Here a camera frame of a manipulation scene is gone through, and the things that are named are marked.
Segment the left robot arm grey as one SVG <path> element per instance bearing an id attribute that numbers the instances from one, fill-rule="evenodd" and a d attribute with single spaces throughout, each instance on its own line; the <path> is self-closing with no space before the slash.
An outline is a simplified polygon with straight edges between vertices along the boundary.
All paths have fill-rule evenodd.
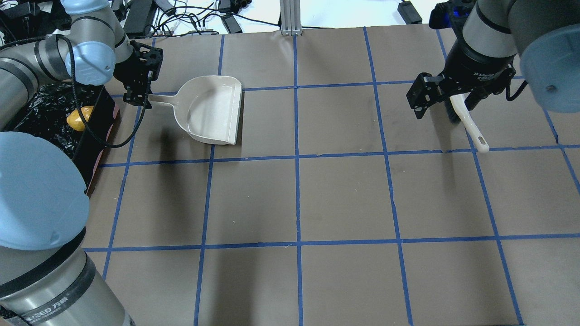
<path id="1" fill-rule="evenodd" d="M 1 46 L 1 319 L 11 326 L 134 326 L 82 248 L 105 148 L 151 107 L 163 51 L 130 40 L 108 0 L 56 0 L 68 34 Z"/>

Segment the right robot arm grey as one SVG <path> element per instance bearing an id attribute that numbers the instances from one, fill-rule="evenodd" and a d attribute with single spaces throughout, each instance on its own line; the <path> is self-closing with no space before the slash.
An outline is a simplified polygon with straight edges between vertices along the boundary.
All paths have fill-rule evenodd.
<path id="1" fill-rule="evenodd" d="M 473 110 L 489 95 L 513 101 L 530 87 L 543 109 L 579 111 L 580 4 L 577 0 L 448 0 L 431 11 L 431 29 L 456 36 L 443 70 L 420 73 L 406 94 L 416 118 L 466 94 Z"/>

